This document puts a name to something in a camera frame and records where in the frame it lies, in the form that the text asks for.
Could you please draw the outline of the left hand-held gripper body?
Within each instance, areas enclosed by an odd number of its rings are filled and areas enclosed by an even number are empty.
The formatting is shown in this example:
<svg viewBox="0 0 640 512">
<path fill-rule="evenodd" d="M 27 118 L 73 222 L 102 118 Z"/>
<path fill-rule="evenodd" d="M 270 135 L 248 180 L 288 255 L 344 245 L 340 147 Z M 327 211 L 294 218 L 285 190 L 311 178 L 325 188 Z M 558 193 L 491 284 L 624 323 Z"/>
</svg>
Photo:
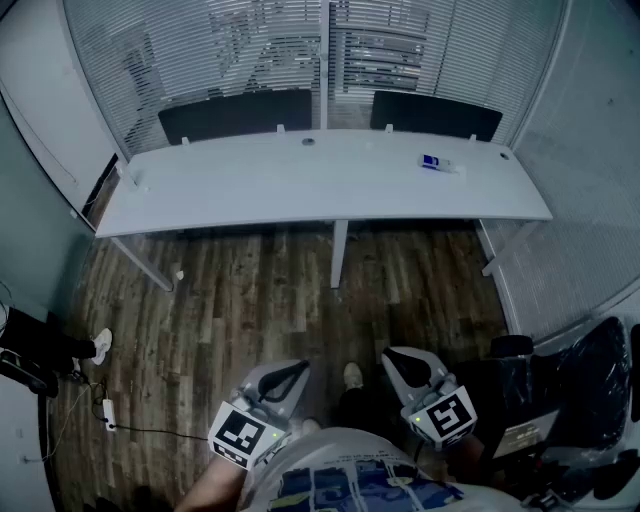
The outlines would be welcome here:
<svg viewBox="0 0 640 512">
<path fill-rule="evenodd" d="M 290 435 L 284 391 L 284 384 L 235 388 L 209 430 L 210 450 L 243 470 L 269 459 Z"/>
</svg>

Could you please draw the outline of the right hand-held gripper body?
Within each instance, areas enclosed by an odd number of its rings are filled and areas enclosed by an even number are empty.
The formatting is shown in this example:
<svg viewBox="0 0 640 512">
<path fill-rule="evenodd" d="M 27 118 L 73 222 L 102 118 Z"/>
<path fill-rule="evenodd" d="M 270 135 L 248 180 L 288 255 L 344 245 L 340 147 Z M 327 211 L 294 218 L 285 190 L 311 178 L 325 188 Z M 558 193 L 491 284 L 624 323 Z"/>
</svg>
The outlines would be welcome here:
<svg viewBox="0 0 640 512">
<path fill-rule="evenodd" d="M 433 448 L 448 448 L 470 434 L 478 416 L 466 388 L 447 374 L 401 409 L 410 430 Z"/>
</svg>

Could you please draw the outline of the person's right forearm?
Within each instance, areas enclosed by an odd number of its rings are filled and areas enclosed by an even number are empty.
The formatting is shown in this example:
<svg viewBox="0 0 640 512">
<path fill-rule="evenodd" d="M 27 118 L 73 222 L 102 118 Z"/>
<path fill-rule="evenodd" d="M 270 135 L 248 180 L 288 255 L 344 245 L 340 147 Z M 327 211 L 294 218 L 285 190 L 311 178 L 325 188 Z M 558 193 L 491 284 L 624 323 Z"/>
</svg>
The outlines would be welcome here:
<svg viewBox="0 0 640 512">
<path fill-rule="evenodd" d="M 480 459 L 484 444 L 473 434 L 453 445 L 445 456 L 447 473 L 455 481 L 480 484 L 483 481 Z"/>
</svg>

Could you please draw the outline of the person's black trousers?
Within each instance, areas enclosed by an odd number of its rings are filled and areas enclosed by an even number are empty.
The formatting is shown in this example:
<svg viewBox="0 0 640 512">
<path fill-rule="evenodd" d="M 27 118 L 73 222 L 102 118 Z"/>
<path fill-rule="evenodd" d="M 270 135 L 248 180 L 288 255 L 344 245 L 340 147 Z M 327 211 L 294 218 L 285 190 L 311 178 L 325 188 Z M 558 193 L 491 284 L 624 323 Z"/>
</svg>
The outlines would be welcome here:
<svg viewBox="0 0 640 512">
<path fill-rule="evenodd" d="M 340 397 L 337 422 L 341 427 L 353 428 L 386 436 L 394 430 L 390 410 L 365 388 L 351 388 Z"/>
</svg>

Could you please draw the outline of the person's white printed t-shirt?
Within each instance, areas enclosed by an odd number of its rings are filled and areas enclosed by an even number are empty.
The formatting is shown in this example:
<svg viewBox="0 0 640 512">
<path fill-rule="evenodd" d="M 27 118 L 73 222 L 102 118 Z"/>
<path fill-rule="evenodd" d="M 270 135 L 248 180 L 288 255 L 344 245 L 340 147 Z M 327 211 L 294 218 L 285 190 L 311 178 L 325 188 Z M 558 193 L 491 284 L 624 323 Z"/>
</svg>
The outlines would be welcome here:
<svg viewBox="0 0 640 512">
<path fill-rule="evenodd" d="M 241 512 L 523 512 L 493 488 L 441 482 L 384 438 L 322 429 L 287 445 L 256 478 Z"/>
</svg>

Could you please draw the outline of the white desk leg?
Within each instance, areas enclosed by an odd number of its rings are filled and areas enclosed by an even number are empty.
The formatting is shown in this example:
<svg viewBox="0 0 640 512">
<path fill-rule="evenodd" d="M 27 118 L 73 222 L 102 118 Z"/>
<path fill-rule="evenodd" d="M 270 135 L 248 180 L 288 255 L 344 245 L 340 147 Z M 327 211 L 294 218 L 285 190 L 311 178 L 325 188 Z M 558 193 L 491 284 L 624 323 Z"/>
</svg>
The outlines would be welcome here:
<svg viewBox="0 0 640 512">
<path fill-rule="evenodd" d="M 173 291 L 173 282 L 140 252 L 133 242 L 123 237 L 112 237 L 111 241 L 155 284 L 166 292 Z"/>
<path fill-rule="evenodd" d="M 504 264 L 526 239 L 539 227 L 540 221 L 527 221 L 519 227 L 512 236 L 503 244 L 500 250 L 493 253 L 485 267 L 482 269 L 482 275 L 488 277 L 493 275 L 499 267 Z"/>
<path fill-rule="evenodd" d="M 347 243 L 348 225 L 348 220 L 336 220 L 334 222 L 330 276 L 330 286 L 332 289 L 337 289 L 340 286 L 343 260 Z"/>
</svg>

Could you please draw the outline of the black plastic-wrapped office chair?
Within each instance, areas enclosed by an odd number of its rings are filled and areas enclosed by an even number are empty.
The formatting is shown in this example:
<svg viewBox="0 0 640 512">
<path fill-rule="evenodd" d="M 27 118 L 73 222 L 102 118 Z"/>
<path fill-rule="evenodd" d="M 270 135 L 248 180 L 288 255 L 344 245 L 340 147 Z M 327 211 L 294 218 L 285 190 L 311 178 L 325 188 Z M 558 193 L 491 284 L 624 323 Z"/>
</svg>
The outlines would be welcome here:
<svg viewBox="0 0 640 512">
<path fill-rule="evenodd" d="M 640 325 L 499 337 L 454 374 L 478 414 L 477 485 L 543 512 L 640 512 Z"/>
</svg>

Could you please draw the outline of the blue label spray bottle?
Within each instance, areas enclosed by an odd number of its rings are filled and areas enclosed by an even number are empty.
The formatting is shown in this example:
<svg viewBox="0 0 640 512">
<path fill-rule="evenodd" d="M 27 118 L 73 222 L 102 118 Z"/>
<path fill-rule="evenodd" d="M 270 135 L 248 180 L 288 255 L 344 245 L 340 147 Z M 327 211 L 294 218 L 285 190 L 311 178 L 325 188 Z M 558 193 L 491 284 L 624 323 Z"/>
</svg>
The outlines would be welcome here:
<svg viewBox="0 0 640 512">
<path fill-rule="evenodd" d="M 417 159 L 417 164 L 422 169 L 453 176 L 461 180 L 466 179 L 466 167 L 449 159 L 444 159 L 428 154 L 421 154 Z"/>
</svg>

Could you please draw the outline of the black desk divider panel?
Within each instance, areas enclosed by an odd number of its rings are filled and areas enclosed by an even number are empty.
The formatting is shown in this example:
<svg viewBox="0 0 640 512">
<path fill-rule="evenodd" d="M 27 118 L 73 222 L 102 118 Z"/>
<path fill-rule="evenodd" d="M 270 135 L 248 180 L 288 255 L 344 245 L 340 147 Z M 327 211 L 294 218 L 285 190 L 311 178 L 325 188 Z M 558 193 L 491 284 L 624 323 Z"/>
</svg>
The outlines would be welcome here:
<svg viewBox="0 0 640 512">
<path fill-rule="evenodd" d="M 438 136 L 491 142 L 503 114 L 463 102 L 409 93 L 376 91 L 370 128 L 427 133 Z"/>
<path fill-rule="evenodd" d="M 312 128 L 312 93 L 305 89 L 265 90 L 215 97 L 171 107 L 158 114 L 171 145 Z"/>
</svg>

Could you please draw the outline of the white window mullion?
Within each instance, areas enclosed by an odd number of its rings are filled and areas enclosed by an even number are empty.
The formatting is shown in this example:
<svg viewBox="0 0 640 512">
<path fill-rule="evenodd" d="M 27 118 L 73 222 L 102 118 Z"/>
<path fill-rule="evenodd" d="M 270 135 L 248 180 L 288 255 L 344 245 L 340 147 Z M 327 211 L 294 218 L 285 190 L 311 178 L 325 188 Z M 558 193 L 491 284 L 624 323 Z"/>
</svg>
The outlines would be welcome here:
<svg viewBox="0 0 640 512">
<path fill-rule="evenodd" d="M 328 128 L 330 0 L 320 2 L 320 128 Z"/>
</svg>

